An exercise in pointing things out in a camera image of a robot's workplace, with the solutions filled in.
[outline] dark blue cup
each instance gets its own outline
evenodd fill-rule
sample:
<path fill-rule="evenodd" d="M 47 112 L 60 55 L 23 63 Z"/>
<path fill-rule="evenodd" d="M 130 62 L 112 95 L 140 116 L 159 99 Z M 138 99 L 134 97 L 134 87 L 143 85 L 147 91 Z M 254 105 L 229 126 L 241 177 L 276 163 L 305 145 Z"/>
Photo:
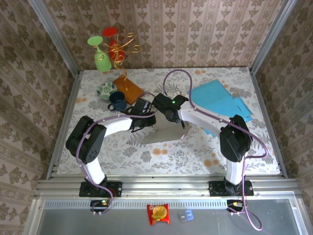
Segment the dark blue cup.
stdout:
<path fill-rule="evenodd" d="M 125 95 L 122 92 L 113 92 L 109 97 L 109 101 L 111 102 L 111 104 L 108 105 L 108 109 L 111 111 L 123 111 L 124 109 L 126 109 L 127 103 L 125 100 Z"/>

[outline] green bowl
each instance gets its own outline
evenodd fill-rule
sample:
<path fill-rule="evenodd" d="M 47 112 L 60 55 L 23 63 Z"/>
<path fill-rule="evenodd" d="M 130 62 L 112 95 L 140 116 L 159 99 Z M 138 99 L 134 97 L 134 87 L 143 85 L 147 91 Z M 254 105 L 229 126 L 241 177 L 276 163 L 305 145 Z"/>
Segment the green bowl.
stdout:
<path fill-rule="evenodd" d="M 105 82 L 97 89 L 97 95 L 104 100 L 109 100 L 110 95 L 117 91 L 117 87 L 112 82 Z"/>

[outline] red snack bag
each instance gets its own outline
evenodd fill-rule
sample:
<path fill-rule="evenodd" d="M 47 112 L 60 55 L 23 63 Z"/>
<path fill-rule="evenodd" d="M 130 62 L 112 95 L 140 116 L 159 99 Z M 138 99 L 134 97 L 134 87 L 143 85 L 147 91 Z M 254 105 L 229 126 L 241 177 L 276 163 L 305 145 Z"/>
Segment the red snack bag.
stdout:
<path fill-rule="evenodd" d="M 148 218 L 150 225 L 154 225 L 157 221 L 171 224 L 168 204 L 163 205 L 147 205 Z"/>

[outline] patterned wallpaper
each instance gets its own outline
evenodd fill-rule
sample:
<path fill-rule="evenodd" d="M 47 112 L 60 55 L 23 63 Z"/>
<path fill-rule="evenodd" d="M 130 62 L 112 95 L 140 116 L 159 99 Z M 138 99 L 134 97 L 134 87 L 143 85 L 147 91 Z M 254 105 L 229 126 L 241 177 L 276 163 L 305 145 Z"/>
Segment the patterned wallpaper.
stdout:
<path fill-rule="evenodd" d="M 135 32 L 126 68 L 247 67 L 282 0 L 44 0 L 81 70 L 95 69 L 90 36 Z"/>
<path fill-rule="evenodd" d="M 0 0 L 0 235 L 22 234 L 72 82 L 30 4 Z"/>
<path fill-rule="evenodd" d="M 313 222 L 313 0 L 298 0 L 257 72 L 289 176 Z"/>

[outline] floral tablecloth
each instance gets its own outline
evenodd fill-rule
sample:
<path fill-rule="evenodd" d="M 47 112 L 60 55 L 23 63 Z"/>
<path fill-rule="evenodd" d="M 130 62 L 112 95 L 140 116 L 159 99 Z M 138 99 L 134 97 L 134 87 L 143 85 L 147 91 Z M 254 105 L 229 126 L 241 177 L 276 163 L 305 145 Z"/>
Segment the floral tablecloth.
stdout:
<path fill-rule="evenodd" d="M 163 92 L 162 82 L 172 69 L 128 70 L 129 79 L 145 91 L 158 94 Z M 249 130 L 256 134 L 268 147 L 270 155 L 265 159 L 247 160 L 248 174 L 279 174 L 279 167 L 274 156 L 268 131 L 264 123 L 260 105 L 247 68 L 189 68 L 193 77 L 193 87 L 212 80 L 219 80 L 233 97 L 241 96 L 253 112 L 252 121 L 247 123 Z M 78 120 L 88 115 L 94 120 L 116 115 L 107 109 L 108 103 L 98 98 L 97 86 L 103 82 L 113 82 L 120 75 L 119 71 L 99 72 L 86 70 L 71 117 L 67 138 Z M 175 72 L 167 80 L 167 91 L 179 91 L 186 95 L 189 90 L 189 78 L 182 72 Z M 99 161 L 107 174 L 151 174 L 151 173 L 193 173 L 223 174 L 226 159 L 220 151 L 218 138 L 207 135 L 203 128 L 192 125 L 188 135 L 179 141 L 168 141 L 143 145 L 142 139 L 152 131 L 152 127 L 131 133 L 124 131 L 104 139 Z M 253 141 L 250 154 L 263 154 L 257 141 Z M 76 160 L 64 148 L 58 174 L 78 174 L 81 170 Z"/>

